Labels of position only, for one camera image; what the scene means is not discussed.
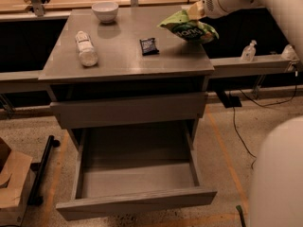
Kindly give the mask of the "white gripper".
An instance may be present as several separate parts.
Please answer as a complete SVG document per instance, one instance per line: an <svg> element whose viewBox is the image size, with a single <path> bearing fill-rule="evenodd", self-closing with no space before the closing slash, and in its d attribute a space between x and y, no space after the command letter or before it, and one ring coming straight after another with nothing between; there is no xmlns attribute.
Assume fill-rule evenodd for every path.
<svg viewBox="0 0 303 227"><path fill-rule="evenodd" d="M200 0L187 9L187 16L189 20L200 20L205 16L217 19L251 7L253 7L252 0Z"/></svg>

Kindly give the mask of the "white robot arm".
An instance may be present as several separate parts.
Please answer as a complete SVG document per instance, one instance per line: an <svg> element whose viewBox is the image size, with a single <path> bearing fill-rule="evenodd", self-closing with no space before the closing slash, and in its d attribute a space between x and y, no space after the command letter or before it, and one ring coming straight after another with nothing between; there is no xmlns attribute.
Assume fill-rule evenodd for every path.
<svg viewBox="0 0 303 227"><path fill-rule="evenodd" d="M198 16L220 18L266 7L303 61L303 0L201 0ZM303 116L272 130L258 151L249 194L248 227L303 227Z"/></svg>

